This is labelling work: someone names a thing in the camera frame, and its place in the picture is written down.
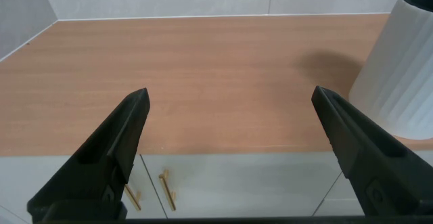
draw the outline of ribbed white vase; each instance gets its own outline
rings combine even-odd
[[[387,132],[433,137],[433,0],[398,0],[349,93]]]

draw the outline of cabinet handle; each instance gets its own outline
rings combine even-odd
[[[128,184],[124,185],[124,189],[125,189],[125,192],[127,193],[129,200],[131,201],[131,203],[133,203],[133,206],[135,207],[135,209],[137,211],[140,211],[141,210],[141,206],[140,206],[141,192],[137,191],[137,194],[135,194],[135,196],[134,196],[134,193]]]
[[[162,189],[164,190],[165,196],[167,197],[168,204],[170,205],[170,208],[172,211],[176,210],[175,205],[175,199],[176,199],[176,192],[170,192],[167,181],[168,181],[168,170],[164,170],[164,173],[160,174],[159,176]]]

